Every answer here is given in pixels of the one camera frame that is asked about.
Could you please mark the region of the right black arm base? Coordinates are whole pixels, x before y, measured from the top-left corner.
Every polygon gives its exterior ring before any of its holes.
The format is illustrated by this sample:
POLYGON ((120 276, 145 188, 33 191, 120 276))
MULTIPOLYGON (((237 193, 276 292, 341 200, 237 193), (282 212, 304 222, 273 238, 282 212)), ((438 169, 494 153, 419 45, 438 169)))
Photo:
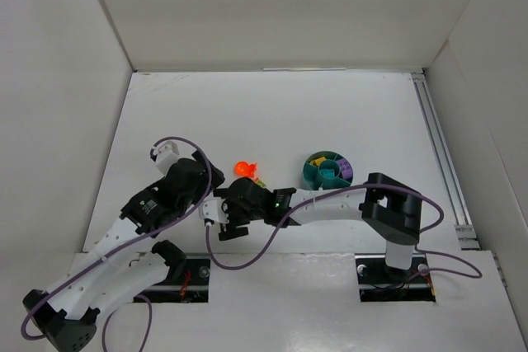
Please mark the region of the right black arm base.
POLYGON ((379 172, 370 173, 366 184, 383 185, 366 189, 359 205, 361 219, 387 242, 402 246, 419 243, 422 216, 420 194, 379 172))

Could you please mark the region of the yellow long lego brick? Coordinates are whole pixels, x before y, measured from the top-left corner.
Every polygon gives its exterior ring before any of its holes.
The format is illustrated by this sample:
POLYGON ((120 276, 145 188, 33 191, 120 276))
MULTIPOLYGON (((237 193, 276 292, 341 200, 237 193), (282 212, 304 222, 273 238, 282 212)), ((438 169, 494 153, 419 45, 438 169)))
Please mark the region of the yellow long lego brick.
POLYGON ((311 166, 313 167, 320 167, 321 164, 326 161, 327 158, 326 157, 318 157, 318 158, 315 158, 313 160, 311 160, 309 163, 311 166))

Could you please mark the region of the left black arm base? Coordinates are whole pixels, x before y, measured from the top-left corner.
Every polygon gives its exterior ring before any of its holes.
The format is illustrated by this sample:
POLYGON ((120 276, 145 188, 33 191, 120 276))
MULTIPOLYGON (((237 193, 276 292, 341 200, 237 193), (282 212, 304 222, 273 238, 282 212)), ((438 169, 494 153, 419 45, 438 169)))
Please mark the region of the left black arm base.
POLYGON ((49 303, 36 311, 32 321, 59 352, 81 351, 97 332, 96 320, 101 311, 88 308, 80 319, 67 319, 66 312, 55 311, 49 303))

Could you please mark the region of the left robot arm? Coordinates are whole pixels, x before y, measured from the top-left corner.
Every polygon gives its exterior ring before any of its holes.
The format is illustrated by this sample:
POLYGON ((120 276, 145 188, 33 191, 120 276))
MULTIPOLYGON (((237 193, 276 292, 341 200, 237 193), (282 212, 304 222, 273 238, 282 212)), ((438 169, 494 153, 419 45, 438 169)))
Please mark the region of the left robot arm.
POLYGON ((224 173, 198 151, 191 158, 170 154, 160 168, 162 179, 134 195, 85 261, 48 292, 47 303, 56 312, 66 312, 69 320, 81 318, 133 253, 149 251, 158 234, 224 183, 224 173))

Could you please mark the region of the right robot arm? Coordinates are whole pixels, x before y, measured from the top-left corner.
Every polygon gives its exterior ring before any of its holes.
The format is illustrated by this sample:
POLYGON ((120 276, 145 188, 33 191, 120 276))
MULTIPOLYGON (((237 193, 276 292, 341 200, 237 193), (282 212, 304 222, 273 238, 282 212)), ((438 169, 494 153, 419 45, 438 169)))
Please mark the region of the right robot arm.
POLYGON ((382 173, 369 174, 364 184, 333 190, 285 188, 270 191, 244 177, 217 189, 200 207, 205 221, 220 226, 219 240, 248 235, 252 221, 279 230, 322 221, 352 220, 369 225, 385 241, 385 264, 411 268, 419 242, 422 204, 417 192, 382 173))

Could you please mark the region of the teal square lego brick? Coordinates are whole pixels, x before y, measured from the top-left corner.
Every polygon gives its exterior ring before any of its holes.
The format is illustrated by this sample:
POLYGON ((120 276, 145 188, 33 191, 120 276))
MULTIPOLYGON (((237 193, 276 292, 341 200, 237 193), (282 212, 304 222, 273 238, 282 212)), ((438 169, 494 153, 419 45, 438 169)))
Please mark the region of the teal square lego brick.
POLYGON ((333 169, 325 168, 325 169, 321 169, 320 171, 321 171, 322 176, 328 179, 332 179, 336 176, 335 171, 333 169))

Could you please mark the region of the purple curved lego brick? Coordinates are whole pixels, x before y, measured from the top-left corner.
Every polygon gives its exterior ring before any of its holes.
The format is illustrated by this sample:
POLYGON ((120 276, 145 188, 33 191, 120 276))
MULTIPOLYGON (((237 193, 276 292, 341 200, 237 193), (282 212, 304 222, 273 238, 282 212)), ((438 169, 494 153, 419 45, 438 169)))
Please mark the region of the purple curved lego brick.
POLYGON ((339 168, 339 177, 345 181, 351 181, 353 179, 353 169, 349 161, 347 161, 344 157, 339 158, 336 160, 336 164, 339 168))

